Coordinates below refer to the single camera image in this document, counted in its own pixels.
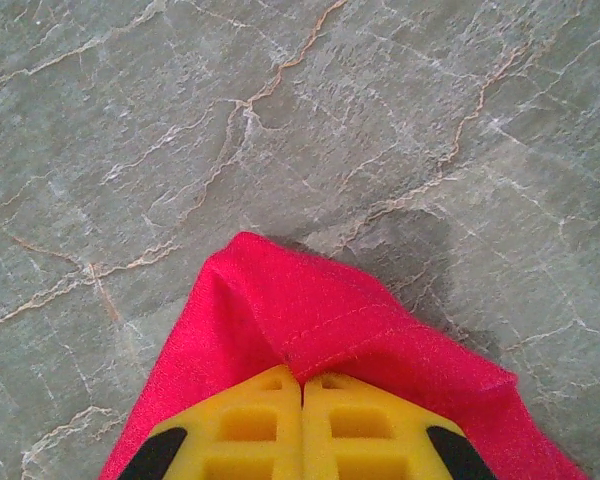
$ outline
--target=fabric fold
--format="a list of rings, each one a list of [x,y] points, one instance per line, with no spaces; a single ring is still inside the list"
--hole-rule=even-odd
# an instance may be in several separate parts
[[[455,421],[501,480],[586,476],[534,425],[516,376],[421,324],[373,277],[238,234],[200,271],[101,480],[154,425],[270,367],[324,370]]]

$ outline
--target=gray marble surface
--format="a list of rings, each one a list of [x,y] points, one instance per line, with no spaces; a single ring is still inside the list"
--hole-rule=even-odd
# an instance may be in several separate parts
[[[242,229],[517,372],[600,479],[600,0],[0,0],[0,479],[97,476]]]

